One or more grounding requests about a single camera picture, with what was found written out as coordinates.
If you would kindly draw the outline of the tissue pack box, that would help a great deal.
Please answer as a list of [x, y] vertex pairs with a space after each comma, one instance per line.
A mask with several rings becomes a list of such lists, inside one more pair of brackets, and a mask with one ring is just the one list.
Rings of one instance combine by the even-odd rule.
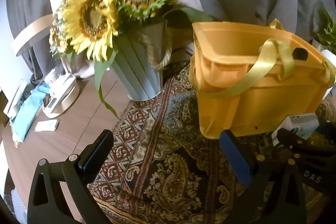
[[319, 121], [315, 113], [288, 115], [271, 134], [273, 145], [280, 145], [277, 133], [282, 128], [306, 140], [318, 126]]

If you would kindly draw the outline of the small white card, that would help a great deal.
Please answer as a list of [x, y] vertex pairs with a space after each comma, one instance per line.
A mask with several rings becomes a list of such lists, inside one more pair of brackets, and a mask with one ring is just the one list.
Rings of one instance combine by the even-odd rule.
[[51, 119], [47, 121], [40, 121], [36, 124], [34, 131], [35, 132], [43, 132], [43, 131], [56, 131], [59, 125], [58, 119]]

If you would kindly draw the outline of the blue cloth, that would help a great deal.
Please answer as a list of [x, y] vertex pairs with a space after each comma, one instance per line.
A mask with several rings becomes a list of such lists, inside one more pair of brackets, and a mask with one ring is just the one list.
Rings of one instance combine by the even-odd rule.
[[43, 100], [50, 93], [50, 87], [47, 83], [37, 86], [28, 98], [23, 102], [21, 108], [15, 117], [11, 129], [14, 143], [22, 143], [33, 123], [35, 116], [40, 110]]

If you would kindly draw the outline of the orange plastic crate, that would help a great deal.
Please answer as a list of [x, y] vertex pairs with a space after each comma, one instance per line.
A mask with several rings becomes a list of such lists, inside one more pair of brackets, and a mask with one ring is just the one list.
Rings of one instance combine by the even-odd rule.
[[[189, 79], [197, 90], [202, 135], [218, 139], [270, 132], [288, 116], [313, 113], [335, 83], [335, 67], [315, 47], [286, 31], [234, 22], [193, 24]], [[295, 60], [305, 48], [306, 61]]]

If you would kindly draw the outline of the mickey mouse plush toy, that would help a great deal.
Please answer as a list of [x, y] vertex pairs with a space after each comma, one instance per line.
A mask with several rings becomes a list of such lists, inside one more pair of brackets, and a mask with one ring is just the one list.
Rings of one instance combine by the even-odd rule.
[[292, 52], [292, 56], [295, 60], [306, 61], [308, 55], [309, 53], [305, 48], [295, 48]]

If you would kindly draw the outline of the white ribbed plant pot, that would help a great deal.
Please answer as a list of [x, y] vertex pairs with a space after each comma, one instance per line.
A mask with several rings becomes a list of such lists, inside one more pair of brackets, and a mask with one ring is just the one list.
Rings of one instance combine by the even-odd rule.
[[[315, 39], [312, 40], [312, 46], [315, 47], [318, 51], [320, 51], [326, 58], [327, 60], [335, 67], [336, 65], [336, 56], [335, 54], [331, 53], [329, 50], [327, 50], [322, 44], [317, 42]], [[331, 96], [333, 97], [333, 89], [335, 89], [335, 84], [333, 85], [332, 88], [327, 89], [325, 95], [323, 96], [323, 99], [327, 97], [329, 93], [331, 93]]]

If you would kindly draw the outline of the patterned paisley rug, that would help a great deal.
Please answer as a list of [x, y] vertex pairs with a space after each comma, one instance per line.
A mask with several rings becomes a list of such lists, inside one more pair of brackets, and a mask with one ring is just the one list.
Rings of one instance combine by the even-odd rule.
[[88, 189], [112, 223], [222, 223], [245, 186], [199, 131], [189, 63], [164, 70], [157, 97], [128, 103]]

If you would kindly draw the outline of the green potted plant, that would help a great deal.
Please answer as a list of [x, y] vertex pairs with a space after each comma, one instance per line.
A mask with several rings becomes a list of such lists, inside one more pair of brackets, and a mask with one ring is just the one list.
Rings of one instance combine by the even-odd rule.
[[315, 39], [335, 55], [335, 19], [322, 6], [313, 19]]

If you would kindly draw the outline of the grey ribbed metal vase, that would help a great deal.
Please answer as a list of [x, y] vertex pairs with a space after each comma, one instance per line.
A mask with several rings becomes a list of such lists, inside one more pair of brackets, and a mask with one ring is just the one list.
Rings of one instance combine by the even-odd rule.
[[147, 101], [163, 90], [163, 69], [171, 56], [167, 21], [150, 24], [113, 39], [117, 54], [110, 66], [132, 101]]

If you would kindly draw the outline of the yellow sunflower bouquet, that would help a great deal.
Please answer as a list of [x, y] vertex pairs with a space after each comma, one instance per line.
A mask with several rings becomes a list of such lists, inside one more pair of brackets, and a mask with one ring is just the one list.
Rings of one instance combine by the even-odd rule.
[[189, 22], [212, 22], [213, 16], [179, 0], [64, 0], [54, 13], [50, 52], [56, 59], [72, 60], [84, 53], [94, 64], [95, 88], [101, 103], [116, 110], [102, 96], [101, 81], [118, 52], [113, 41], [133, 28], [141, 28], [181, 12]]

